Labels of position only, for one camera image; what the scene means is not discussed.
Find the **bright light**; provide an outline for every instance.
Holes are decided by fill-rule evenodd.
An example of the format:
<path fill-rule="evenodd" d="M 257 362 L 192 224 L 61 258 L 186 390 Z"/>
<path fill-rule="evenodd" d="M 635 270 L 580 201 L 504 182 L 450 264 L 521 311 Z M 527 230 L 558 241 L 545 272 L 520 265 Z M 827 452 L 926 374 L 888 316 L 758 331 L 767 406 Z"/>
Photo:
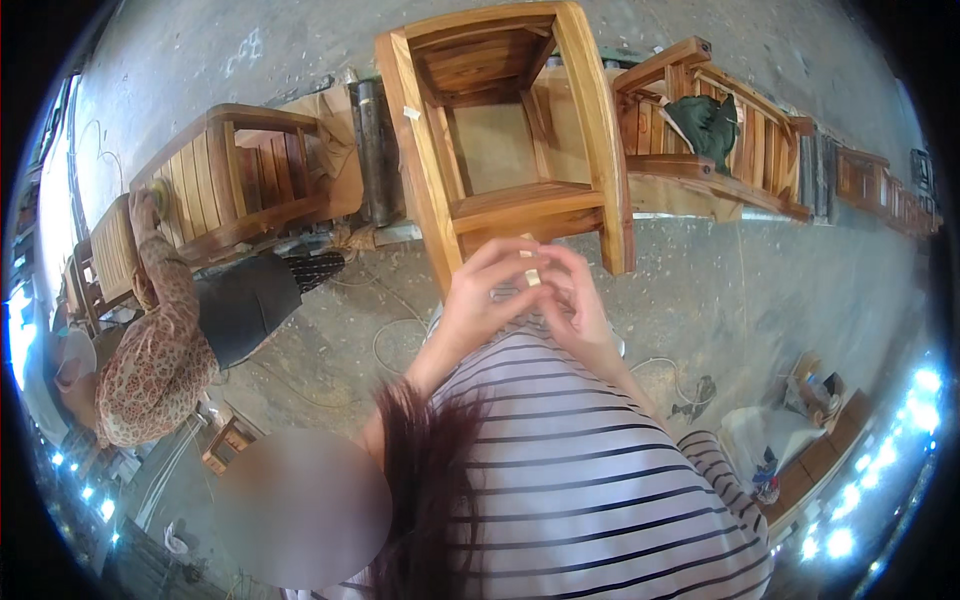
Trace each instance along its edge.
<path fill-rule="evenodd" d="M 30 304 L 24 289 L 21 287 L 11 296 L 7 306 L 10 308 L 8 334 L 10 336 L 10 355 L 13 367 L 13 377 L 16 385 L 23 392 L 23 369 L 27 363 L 27 349 L 36 337 L 36 325 L 23 323 L 23 309 Z"/>
<path fill-rule="evenodd" d="M 849 529 L 838 529 L 827 539 L 827 554 L 832 559 L 847 556 L 853 550 L 853 536 Z"/>
<path fill-rule="evenodd" d="M 931 404 L 918 402 L 911 412 L 913 413 L 914 424 L 923 431 L 929 431 L 932 436 L 937 429 L 937 425 L 940 424 L 940 415 L 937 413 L 937 409 Z"/>
<path fill-rule="evenodd" d="M 817 542 L 814 541 L 813 538 L 807 538 L 804 540 L 802 552 L 804 553 L 805 561 L 809 561 L 813 557 L 817 556 L 818 550 L 820 550 L 820 548 L 817 547 Z"/>
<path fill-rule="evenodd" d="M 100 514 L 104 516 L 104 523 L 110 520 L 113 516 L 113 510 L 116 507 L 113 505 L 113 500 L 107 498 L 104 500 L 104 503 L 100 505 Z"/>
<path fill-rule="evenodd" d="M 920 369 L 914 373 L 913 378 L 924 389 L 936 394 L 940 390 L 940 376 L 929 369 Z"/>
<path fill-rule="evenodd" d="M 866 488 L 867 490 L 872 490 L 876 487 L 877 482 L 879 481 L 879 476 L 876 474 L 875 470 L 870 471 L 864 475 L 863 479 L 860 480 L 860 485 Z"/>
<path fill-rule="evenodd" d="M 849 515 L 853 509 L 856 508 L 856 505 L 859 502 L 860 490 L 858 490 L 854 484 L 849 484 L 843 489 L 843 504 L 838 506 L 837 509 L 833 511 L 832 518 L 843 518 L 844 516 Z"/>
<path fill-rule="evenodd" d="M 874 461 L 874 468 L 884 468 L 889 467 L 894 464 L 894 461 L 897 460 L 897 453 L 894 452 L 893 441 L 890 438 L 887 438 L 883 441 L 883 445 L 880 447 L 880 451 L 876 454 L 876 460 Z"/>

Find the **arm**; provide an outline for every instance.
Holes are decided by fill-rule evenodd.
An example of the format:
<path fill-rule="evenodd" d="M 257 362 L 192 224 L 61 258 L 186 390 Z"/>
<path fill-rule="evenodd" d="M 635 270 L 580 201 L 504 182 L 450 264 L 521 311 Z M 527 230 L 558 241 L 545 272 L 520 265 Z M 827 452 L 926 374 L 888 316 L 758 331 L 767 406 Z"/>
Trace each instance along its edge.
<path fill-rule="evenodd" d="M 101 373 L 99 424 L 118 445 L 156 439 L 173 431 L 193 410 L 208 383 L 208 364 L 195 339 L 200 306 L 190 270 L 155 229 L 153 199 L 131 197 L 131 223 L 159 306 L 132 324 Z"/>
<path fill-rule="evenodd" d="M 501 282 L 546 266 L 545 258 L 519 255 L 521 250 L 536 252 L 539 247 L 533 240 L 494 239 L 453 274 L 440 322 L 403 375 L 418 397 L 428 401 L 460 361 L 489 341 L 510 319 L 529 311 L 539 299 L 549 295 L 547 286 L 527 288 L 503 302 L 494 302 L 490 295 Z M 356 442 L 383 466 L 379 412 L 368 419 Z"/>
<path fill-rule="evenodd" d="M 554 339 L 594 375 L 623 390 L 669 435 L 657 406 L 640 389 L 613 343 L 587 260 L 564 246 L 541 246 L 540 256 L 556 260 L 569 271 L 540 272 L 540 279 L 556 290 L 554 295 L 540 300 L 540 310 Z M 572 318 L 564 314 L 561 304 L 573 311 Z"/>

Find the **person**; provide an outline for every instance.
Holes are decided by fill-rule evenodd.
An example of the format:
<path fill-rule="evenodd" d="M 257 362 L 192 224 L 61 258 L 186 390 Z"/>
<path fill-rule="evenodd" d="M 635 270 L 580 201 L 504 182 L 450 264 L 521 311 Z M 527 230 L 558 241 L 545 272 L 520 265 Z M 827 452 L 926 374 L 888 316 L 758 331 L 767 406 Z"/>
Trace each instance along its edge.
<path fill-rule="evenodd" d="M 96 433 L 100 447 L 144 444 L 174 431 L 218 371 L 256 351 L 300 306 L 301 294 L 344 268 L 337 252 L 268 253 L 194 282 L 156 228 L 150 192 L 138 190 L 129 202 L 133 239 L 158 306 L 126 331 L 114 328 L 94 341 L 96 369 L 69 357 L 55 375 L 63 405 Z"/>
<path fill-rule="evenodd" d="M 356 442 L 391 529 L 324 598 L 758 598 L 772 576 L 759 508 L 712 434 L 671 439 L 569 248 L 484 245 L 376 404 Z"/>

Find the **hand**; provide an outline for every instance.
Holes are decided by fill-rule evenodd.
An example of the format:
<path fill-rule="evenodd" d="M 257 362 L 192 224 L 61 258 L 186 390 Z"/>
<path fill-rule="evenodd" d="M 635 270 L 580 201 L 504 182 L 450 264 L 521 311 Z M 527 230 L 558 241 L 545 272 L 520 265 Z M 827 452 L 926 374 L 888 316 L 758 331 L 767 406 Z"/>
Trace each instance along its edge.
<path fill-rule="evenodd" d="M 405 374 L 421 397 L 430 397 L 457 363 L 490 340 L 510 319 L 552 294 L 549 286 L 538 285 L 503 302 L 490 297 L 500 282 L 546 266 L 546 258 L 519 256 L 521 250 L 536 252 L 539 247 L 537 242 L 520 238 L 494 239 L 453 274 L 437 329 Z"/>
<path fill-rule="evenodd" d="M 629 371 L 613 342 L 587 260 L 564 246 L 540 246 L 540 256 L 556 260 L 569 271 L 540 271 L 540 280 L 555 290 L 539 301 L 554 339 L 597 377 L 611 383 L 621 380 Z M 562 306 L 573 312 L 572 318 Z"/>
<path fill-rule="evenodd" d="M 139 248 L 151 232 L 156 231 L 156 203 L 149 190 L 140 188 L 128 197 L 133 241 Z"/>
<path fill-rule="evenodd" d="M 537 300 L 552 293 L 543 286 L 526 288 L 509 300 L 494 302 L 491 290 L 500 283 L 518 279 L 530 269 L 541 269 L 548 259 L 521 258 L 519 252 L 536 252 L 540 243 L 520 238 L 493 239 L 484 244 L 453 274 L 435 335 L 442 335 L 461 358 L 489 341 L 493 334 Z"/>

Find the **concrete floor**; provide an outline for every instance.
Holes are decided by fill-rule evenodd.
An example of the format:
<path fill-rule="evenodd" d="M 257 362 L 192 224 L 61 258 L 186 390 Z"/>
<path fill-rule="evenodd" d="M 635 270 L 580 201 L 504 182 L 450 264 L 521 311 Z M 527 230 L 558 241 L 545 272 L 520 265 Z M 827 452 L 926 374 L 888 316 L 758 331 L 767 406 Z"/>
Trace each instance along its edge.
<path fill-rule="evenodd" d="M 140 166 L 210 106 L 273 105 L 309 93 L 328 73 L 369 66 L 375 34 L 484 4 L 490 3 L 128 0 L 78 93 L 77 160 L 87 222 L 93 227 Z M 880 51 L 838 3 L 582 4 L 598 44 L 641 58 L 687 36 L 710 40 L 720 67 L 811 114 L 849 145 L 887 156 L 894 174 L 909 180 L 909 150 L 922 145 L 916 116 Z M 117 156 L 119 168 L 105 152 Z M 640 221 L 636 274 L 614 279 L 594 268 L 628 362 L 669 356 L 688 396 L 702 376 L 715 382 L 716 398 L 692 424 L 683 414 L 670 419 L 678 434 L 716 428 L 731 409 L 765 401 L 777 375 L 808 349 L 852 389 L 871 391 L 914 298 L 915 248 L 871 218 L 847 222 L 857 227 Z M 567 242 L 599 265 L 595 235 Z M 374 276 L 376 282 L 364 284 Z M 391 376 L 373 356 L 374 336 L 412 318 L 396 297 L 427 320 L 437 295 L 419 243 L 366 252 L 338 278 L 360 285 L 330 283 L 307 294 L 273 342 L 230 370 L 210 395 L 264 431 L 298 426 L 353 433 L 371 409 L 371 386 Z M 416 322 L 391 324 L 378 350 L 401 371 L 421 340 Z M 683 404 L 669 367 L 650 365 L 637 377 L 665 415 Z M 194 466 L 178 468 L 156 522 L 184 518 L 186 535 L 199 539 L 185 560 L 209 559 L 206 576 L 228 589 L 235 566 L 219 551 L 210 554 L 216 548 L 211 507 L 198 476 L 211 478 Z"/>

